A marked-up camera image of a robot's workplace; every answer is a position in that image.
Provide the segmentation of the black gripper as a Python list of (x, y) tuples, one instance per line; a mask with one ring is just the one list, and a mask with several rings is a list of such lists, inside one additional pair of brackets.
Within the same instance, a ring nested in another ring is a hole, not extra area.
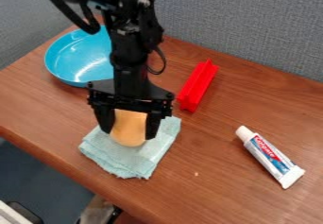
[(117, 109), (148, 113), (145, 139), (156, 136), (161, 118), (172, 115), (173, 94), (149, 81), (146, 70), (116, 70), (113, 79), (89, 81), (86, 89), (102, 132), (112, 130)]

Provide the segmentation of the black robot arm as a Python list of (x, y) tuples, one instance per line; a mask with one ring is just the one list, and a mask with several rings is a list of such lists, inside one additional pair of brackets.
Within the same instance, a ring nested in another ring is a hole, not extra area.
[(154, 0), (49, 0), (61, 14), (88, 34), (106, 31), (113, 78), (86, 83), (88, 104), (100, 128), (110, 132), (116, 111), (146, 115), (144, 134), (156, 136), (161, 120), (172, 115), (173, 93), (149, 81), (160, 75), (148, 65), (149, 53), (160, 53), (164, 29), (154, 15)]

